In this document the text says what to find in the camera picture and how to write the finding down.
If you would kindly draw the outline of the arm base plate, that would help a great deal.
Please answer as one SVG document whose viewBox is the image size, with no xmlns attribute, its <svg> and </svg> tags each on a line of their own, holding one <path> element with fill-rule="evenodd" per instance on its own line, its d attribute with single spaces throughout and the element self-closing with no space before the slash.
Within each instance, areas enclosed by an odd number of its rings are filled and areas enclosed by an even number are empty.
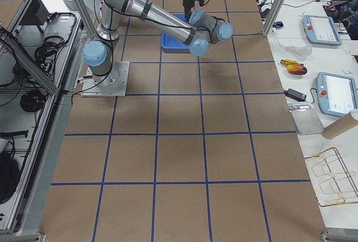
<svg viewBox="0 0 358 242">
<path fill-rule="evenodd" d="M 83 83 L 83 97 L 125 97 L 128 83 L 130 61 L 116 61 L 113 63 L 109 76 L 99 85 L 101 79 L 94 76 Z"/>
</svg>

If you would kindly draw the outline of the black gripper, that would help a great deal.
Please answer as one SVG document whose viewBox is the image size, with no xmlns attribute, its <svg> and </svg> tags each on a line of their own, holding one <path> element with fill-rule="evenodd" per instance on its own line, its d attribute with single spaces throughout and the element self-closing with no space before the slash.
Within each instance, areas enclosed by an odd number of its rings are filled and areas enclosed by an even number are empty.
<svg viewBox="0 0 358 242">
<path fill-rule="evenodd" d="M 191 16 L 192 9 L 195 7 L 195 2 L 198 2 L 199 6 L 204 5 L 204 0 L 182 0 L 185 16 Z"/>
</svg>

